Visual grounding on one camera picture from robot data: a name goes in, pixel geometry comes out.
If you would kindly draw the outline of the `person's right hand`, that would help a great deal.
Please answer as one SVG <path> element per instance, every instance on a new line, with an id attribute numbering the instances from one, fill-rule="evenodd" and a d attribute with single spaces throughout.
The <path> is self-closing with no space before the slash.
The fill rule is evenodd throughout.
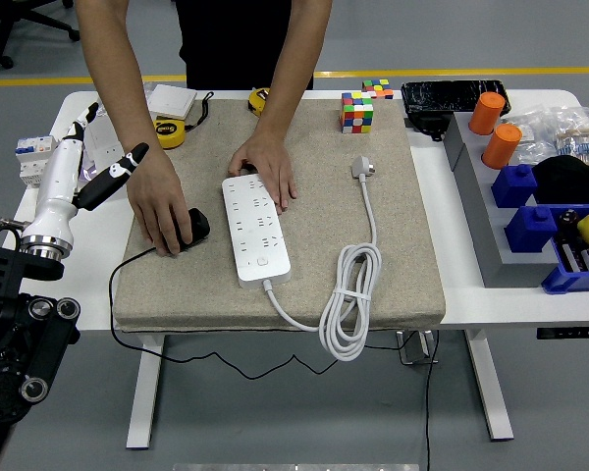
<path id="1" fill-rule="evenodd" d="M 158 143 L 149 148 L 128 181 L 128 197 L 143 238 L 160 255 L 177 255 L 192 242 L 180 179 Z"/>

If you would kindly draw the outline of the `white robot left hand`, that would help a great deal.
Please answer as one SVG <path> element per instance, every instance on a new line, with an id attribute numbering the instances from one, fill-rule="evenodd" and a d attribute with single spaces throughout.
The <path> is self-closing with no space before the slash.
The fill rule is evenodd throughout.
<path id="1" fill-rule="evenodd" d="M 74 244 L 70 221 L 80 209 L 92 211 L 114 195 L 149 150 L 148 144 L 138 144 L 78 188 L 84 133 L 97 110 L 96 103 L 85 109 L 49 158 L 38 190 L 34 219 L 22 232 L 19 251 L 54 260 L 68 257 Z"/>

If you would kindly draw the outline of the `person's left hand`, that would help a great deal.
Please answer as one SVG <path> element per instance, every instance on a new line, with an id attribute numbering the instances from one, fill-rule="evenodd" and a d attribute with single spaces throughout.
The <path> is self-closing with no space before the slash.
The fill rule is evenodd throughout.
<path id="1" fill-rule="evenodd" d="M 283 214 L 292 199 L 297 199 L 295 173 L 285 138 L 270 131 L 254 131 L 234 153 L 228 175 L 241 175 L 243 167 L 252 167 L 259 174 L 273 200 L 278 215 Z"/>

